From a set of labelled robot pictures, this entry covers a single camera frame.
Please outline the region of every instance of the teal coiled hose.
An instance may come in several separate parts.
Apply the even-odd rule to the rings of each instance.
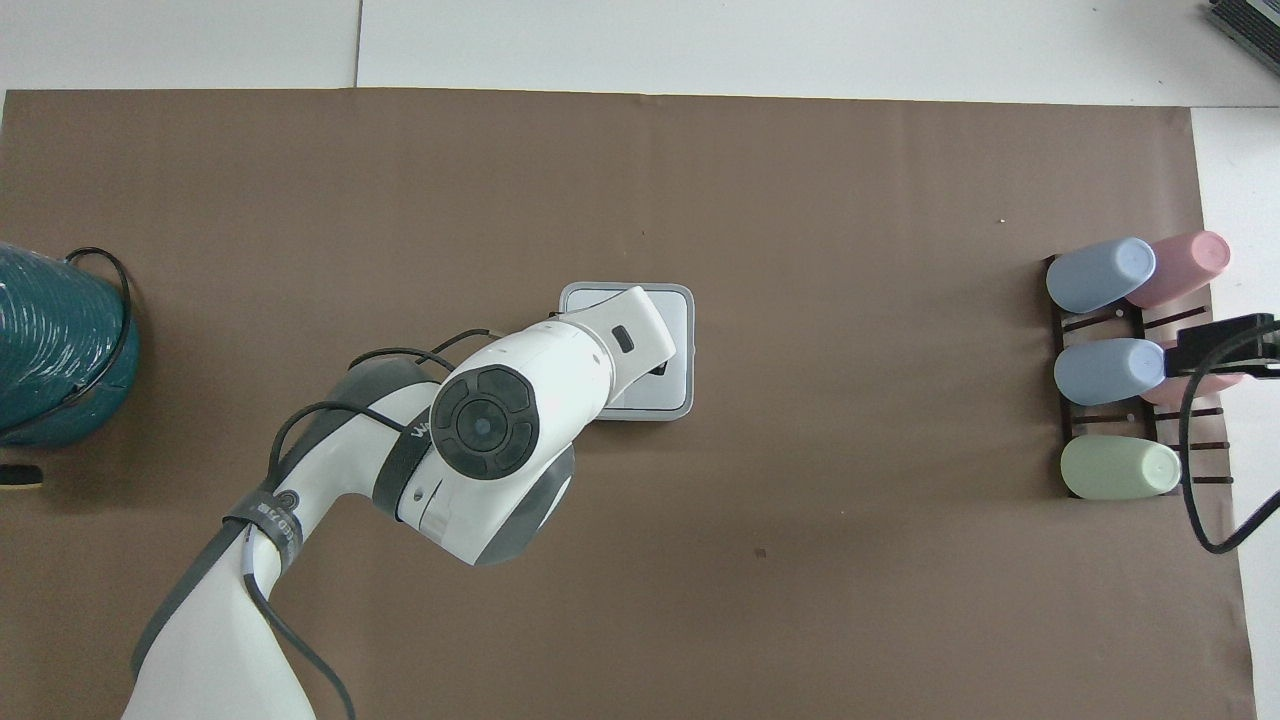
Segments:
[[[84,255],[108,258],[122,292],[73,265]],[[54,260],[0,243],[0,446],[64,446],[120,406],[138,366],[127,283],[99,249]]]

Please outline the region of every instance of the black button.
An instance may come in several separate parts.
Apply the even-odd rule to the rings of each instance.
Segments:
[[[440,457],[444,457],[444,461],[454,470],[468,478],[488,477],[484,457],[467,451],[458,441],[444,438],[436,447],[440,450]]]
[[[534,425],[530,423],[516,423],[511,427],[511,439],[507,447],[498,451],[494,460],[502,470],[515,470],[517,464],[525,459],[530,447],[529,441],[534,437]]]
[[[431,420],[436,428],[448,428],[453,424],[453,411],[467,396],[467,383],[465,379],[454,380],[444,392],[435,398],[435,411]]]
[[[480,373],[476,378],[476,388],[485,395],[492,395],[502,402],[507,410],[520,413],[529,407],[529,388],[509,370],[494,368]]]
[[[462,445],[489,452],[507,437],[507,414],[488,400],[472,400],[458,411],[457,432]]]
[[[622,325],[613,325],[613,340],[618,341],[618,347],[622,348],[622,354],[626,355],[636,348],[636,343],[631,340],[631,333],[627,332]]]
[[[298,506],[298,493],[293,492],[292,489],[282,492],[280,495],[275,496],[275,498],[280,503],[280,507],[285,510],[293,510],[294,507]]]

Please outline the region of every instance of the white floor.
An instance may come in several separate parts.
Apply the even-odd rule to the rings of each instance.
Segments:
[[[422,86],[1189,105],[1226,316],[1280,311],[1280,77],[1197,0],[0,0],[0,88]],[[1243,518],[1280,488],[1280,383],[1224,395]],[[1240,550],[1280,720],[1280,520]]]

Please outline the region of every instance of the pastel cup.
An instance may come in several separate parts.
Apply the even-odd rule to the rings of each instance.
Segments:
[[[1053,382],[1076,405],[1106,405],[1165,379],[1165,351],[1149,340],[1117,337],[1073,345],[1053,363]]]
[[[1156,254],[1137,237],[1123,237],[1060,255],[1044,284],[1069,313],[1092,313],[1138,290],[1156,272]]]
[[[1138,307],[1156,307],[1208,284],[1231,264],[1231,246],[1222,236],[1189,232],[1151,245],[1156,272],[1125,297]]]
[[[1165,350],[1172,350],[1178,347],[1176,340],[1167,340],[1160,343],[1160,347]],[[1239,384],[1240,380],[1247,378],[1244,373],[1229,373],[1222,375],[1204,375],[1204,379],[1196,386],[1196,397],[1203,397],[1206,395],[1212,395],[1215,392],[1221,392],[1231,386]],[[1183,404],[1183,395],[1187,392],[1187,384],[1190,378],[1175,377],[1166,378],[1165,382],[1142,393],[1142,398],[1152,405],[1162,405],[1165,407],[1180,407]]]
[[[1138,500],[1178,484],[1181,462],[1172,448],[1123,436],[1080,436],[1059,462],[1066,487],[1084,500]]]

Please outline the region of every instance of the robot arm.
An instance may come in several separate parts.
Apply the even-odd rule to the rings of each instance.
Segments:
[[[410,361],[362,363],[330,400],[402,429],[323,411],[280,462],[269,510],[288,515],[301,544],[339,496],[364,495],[463,562],[509,560],[567,489],[573,438],[673,354],[636,287],[489,345],[443,384]],[[248,574],[269,596],[292,552],[251,529],[224,525],[156,612],[125,720],[314,717],[243,583]]]

